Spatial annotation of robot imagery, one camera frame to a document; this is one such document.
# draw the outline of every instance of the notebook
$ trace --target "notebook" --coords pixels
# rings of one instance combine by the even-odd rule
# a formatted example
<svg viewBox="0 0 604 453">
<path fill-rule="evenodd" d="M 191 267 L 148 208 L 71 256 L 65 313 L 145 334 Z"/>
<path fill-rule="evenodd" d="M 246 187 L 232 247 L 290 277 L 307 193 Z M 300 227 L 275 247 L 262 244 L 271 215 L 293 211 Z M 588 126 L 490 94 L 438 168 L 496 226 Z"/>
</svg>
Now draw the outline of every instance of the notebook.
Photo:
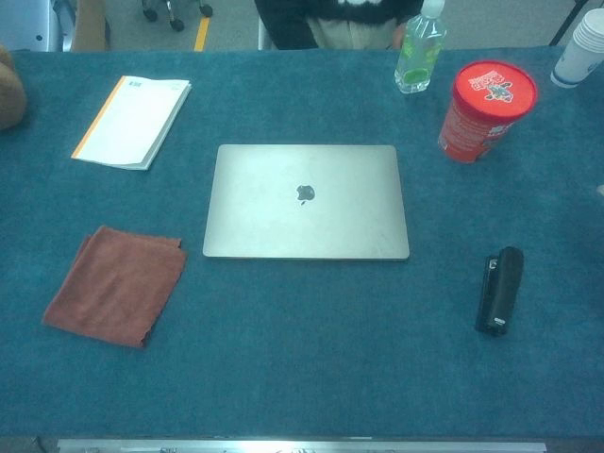
<svg viewBox="0 0 604 453">
<path fill-rule="evenodd" d="M 72 158 L 147 170 L 190 90 L 189 80 L 122 76 Z"/>
</svg>

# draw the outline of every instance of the cartoon logo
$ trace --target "cartoon logo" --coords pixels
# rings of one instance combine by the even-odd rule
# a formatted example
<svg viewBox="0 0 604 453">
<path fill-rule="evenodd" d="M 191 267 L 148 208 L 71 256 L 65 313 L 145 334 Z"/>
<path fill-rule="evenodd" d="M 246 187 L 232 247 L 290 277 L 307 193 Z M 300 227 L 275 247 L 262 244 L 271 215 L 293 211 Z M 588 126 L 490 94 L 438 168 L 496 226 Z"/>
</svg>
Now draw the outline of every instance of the cartoon logo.
<svg viewBox="0 0 604 453">
<path fill-rule="evenodd" d="M 501 85 L 489 85 L 487 90 L 489 94 L 484 96 L 487 101 L 503 101 L 508 104 L 513 99 L 513 94 L 508 88 L 512 85 L 511 82 L 504 82 Z"/>
<path fill-rule="evenodd" d="M 470 78 L 468 80 L 475 92 L 488 90 L 489 94 L 484 96 L 487 101 L 503 101 L 510 103 L 513 100 L 513 93 L 509 90 L 511 82 L 506 82 L 506 78 L 497 71 L 491 71 L 480 77 Z"/>
<path fill-rule="evenodd" d="M 487 135 L 487 137 L 499 137 L 501 135 L 503 135 L 510 127 L 512 127 L 513 123 L 509 123 L 508 125 L 505 126 L 495 126 L 495 127 L 491 127 L 491 130 L 489 131 L 489 134 Z"/>
</svg>

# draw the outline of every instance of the floor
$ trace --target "floor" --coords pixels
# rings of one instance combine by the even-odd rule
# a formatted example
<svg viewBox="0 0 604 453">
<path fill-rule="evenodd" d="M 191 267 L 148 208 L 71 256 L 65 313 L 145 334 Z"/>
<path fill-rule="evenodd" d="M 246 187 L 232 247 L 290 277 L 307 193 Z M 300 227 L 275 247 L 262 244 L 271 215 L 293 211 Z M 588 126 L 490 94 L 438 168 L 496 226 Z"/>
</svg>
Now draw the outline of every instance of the floor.
<svg viewBox="0 0 604 453">
<path fill-rule="evenodd" d="M 158 5 L 158 20 L 149 23 L 137 0 L 106 0 L 112 51 L 125 50 L 253 50 L 258 42 L 258 13 L 253 0 L 208 0 L 214 15 L 207 34 L 199 32 L 201 15 L 194 0 L 173 0 L 185 28 L 175 32 L 165 7 Z M 598 8 L 602 0 L 590 0 L 584 11 Z M 451 0 L 443 20 L 449 32 L 449 49 L 531 47 L 547 45 L 574 6 L 574 0 Z M 570 32 L 561 44 L 570 39 Z M 589 440 L 544 441 L 552 453 L 600 453 L 604 442 Z M 42 449 L 34 438 L 0 438 L 0 453 L 57 452 L 57 439 L 42 438 Z"/>
</svg>

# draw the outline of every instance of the red lid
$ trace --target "red lid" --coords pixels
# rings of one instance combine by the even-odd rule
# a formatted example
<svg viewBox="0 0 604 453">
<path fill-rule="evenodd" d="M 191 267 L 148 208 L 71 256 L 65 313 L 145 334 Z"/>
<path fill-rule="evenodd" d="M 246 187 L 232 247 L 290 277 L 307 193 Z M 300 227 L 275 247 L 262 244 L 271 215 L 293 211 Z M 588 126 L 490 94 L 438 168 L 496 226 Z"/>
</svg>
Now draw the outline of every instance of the red lid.
<svg viewBox="0 0 604 453">
<path fill-rule="evenodd" d="M 457 74 L 453 96 L 480 119 L 511 123 L 537 102 L 537 85 L 522 69 L 504 61 L 475 61 Z"/>
</svg>

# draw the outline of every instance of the bottle cap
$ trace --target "bottle cap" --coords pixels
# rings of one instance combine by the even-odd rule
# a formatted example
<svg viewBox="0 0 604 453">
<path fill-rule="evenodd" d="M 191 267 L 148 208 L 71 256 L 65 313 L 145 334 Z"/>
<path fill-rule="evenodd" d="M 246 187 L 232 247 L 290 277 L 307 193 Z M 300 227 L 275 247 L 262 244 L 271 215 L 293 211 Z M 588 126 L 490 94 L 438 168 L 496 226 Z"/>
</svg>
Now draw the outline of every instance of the bottle cap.
<svg viewBox="0 0 604 453">
<path fill-rule="evenodd" d="M 429 19 L 436 19 L 441 16 L 444 7 L 445 0 L 424 0 L 422 16 L 428 17 Z"/>
</svg>

